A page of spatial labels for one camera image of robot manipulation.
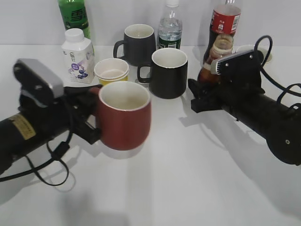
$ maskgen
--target mug rim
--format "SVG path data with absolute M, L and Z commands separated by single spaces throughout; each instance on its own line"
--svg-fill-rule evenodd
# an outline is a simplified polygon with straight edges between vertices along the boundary
M 147 26 L 147 27 L 151 28 L 152 33 L 151 33 L 150 35 L 144 36 L 144 37 L 134 37 L 134 36 L 129 35 L 129 34 L 127 33 L 127 29 L 129 29 L 130 27 L 133 27 L 133 26 L 141 26 L 141 25 L 142 25 L 142 26 Z M 152 28 L 152 26 L 149 26 L 149 25 L 147 25 L 147 24 L 132 24 L 132 25 L 130 25 L 130 26 L 127 26 L 127 27 L 124 29 L 124 34 L 126 34 L 126 36 L 128 36 L 128 37 L 130 37 L 130 38 L 132 38 L 132 39 L 145 39 L 145 38 L 148 38 L 148 37 L 150 37 L 150 36 L 152 36 L 152 35 L 154 34 L 154 29 Z
M 100 63 L 103 63 L 103 62 L 109 61 L 109 60 L 120 61 L 120 62 L 126 63 L 126 65 L 127 65 L 127 70 L 126 70 L 124 73 L 122 73 L 121 75 L 115 76 L 115 77 L 112 77 L 112 78 L 105 78 L 105 77 L 102 77 L 102 76 L 98 75 L 98 74 L 96 73 L 96 67 L 97 67 Z M 94 73 L 95 73 L 95 75 L 97 76 L 97 78 L 102 79 L 102 80 L 115 80 L 115 79 L 119 79 L 120 77 L 124 77 L 125 74 L 127 74 L 127 73 L 129 72 L 129 70 L 130 70 L 130 68 L 129 68 L 128 63 L 127 63 L 125 60 L 119 59 L 119 58 L 107 58 L 107 59 L 104 59 L 104 60 L 99 61 L 99 62 L 98 62 L 97 64 L 95 64 L 95 66 L 94 66 Z
M 160 52 L 160 51 L 176 51 L 176 52 L 179 52 L 179 53 L 185 55 L 186 61 L 185 61 L 183 64 L 178 65 L 178 66 L 176 66 L 176 67 L 165 67 L 165 66 L 163 66 L 163 65 L 160 65 L 160 64 L 156 63 L 156 61 L 154 60 L 155 54 L 158 54 L 158 52 Z M 188 62 L 188 57 L 187 57 L 186 53 L 184 53 L 184 51 L 182 51 L 182 50 L 180 50 L 180 49 L 177 49 L 177 48 L 160 48 L 160 49 L 157 49 L 155 52 L 153 52 L 153 54 L 151 55 L 151 60 L 154 62 L 154 64 L 158 65 L 159 67 L 163 67 L 163 68 L 166 68 L 166 69 L 174 69 L 174 68 L 182 67 L 182 66 L 184 66 L 185 64 L 187 64 L 187 62 Z
M 116 85 L 118 83 L 131 83 L 135 86 L 138 86 L 140 88 L 142 88 L 146 93 L 147 93 L 147 101 L 140 107 L 137 107 L 137 108 L 133 108 L 133 109 L 120 109 L 120 108 L 116 108 L 116 107 L 113 107 L 113 106 L 110 106 L 108 105 L 102 98 L 102 93 L 104 92 L 104 90 L 108 89 L 110 86 L 113 86 L 113 85 Z M 150 92 L 142 85 L 136 83 L 136 82 L 132 82 L 132 81 L 115 81 L 115 82 L 111 82 L 105 86 L 103 86 L 100 90 L 99 90 L 99 93 L 98 93 L 98 98 L 100 99 L 100 101 L 106 105 L 107 107 L 111 108 L 111 109 L 114 109 L 116 111 L 122 111 L 122 112 L 134 112 L 134 111 L 138 111 L 138 110 L 141 110 L 141 109 L 144 109 L 150 102 L 151 102 L 151 94 Z

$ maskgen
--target green bottle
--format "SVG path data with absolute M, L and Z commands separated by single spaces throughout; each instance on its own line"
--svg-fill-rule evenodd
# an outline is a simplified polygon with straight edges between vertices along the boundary
M 58 0 L 65 29 L 82 29 L 87 39 L 90 39 L 90 28 L 84 0 Z

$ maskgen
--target black mug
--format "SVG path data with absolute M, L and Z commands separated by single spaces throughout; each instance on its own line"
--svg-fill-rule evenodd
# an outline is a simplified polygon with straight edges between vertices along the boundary
M 141 78 L 140 69 L 150 67 L 150 77 Z M 149 83 L 150 91 L 163 99 L 181 96 L 187 85 L 187 55 L 176 48 L 162 48 L 151 56 L 151 64 L 138 67 L 137 77 L 141 83 Z
M 151 55 L 156 51 L 156 39 L 154 29 L 146 24 L 130 25 L 124 30 L 124 39 L 115 43 L 113 56 L 117 57 L 117 50 L 123 45 L 124 56 L 120 59 L 126 60 L 133 66 L 150 64 Z

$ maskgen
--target red label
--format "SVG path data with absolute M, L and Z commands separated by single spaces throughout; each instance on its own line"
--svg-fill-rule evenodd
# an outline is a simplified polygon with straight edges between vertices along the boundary
M 227 16 L 217 13 L 212 14 L 210 29 L 218 34 L 235 34 L 240 14 L 236 16 Z

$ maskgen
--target white bottle cap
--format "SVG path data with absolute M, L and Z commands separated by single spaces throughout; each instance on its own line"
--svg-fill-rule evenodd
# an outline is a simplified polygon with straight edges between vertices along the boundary
M 166 0 L 166 6 L 168 7 L 177 7 L 179 6 L 180 0 Z
M 71 28 L 65 32 L 66 40 L 69 42 L 81 42 L 85 39 L 84 32 L 79 28 Z

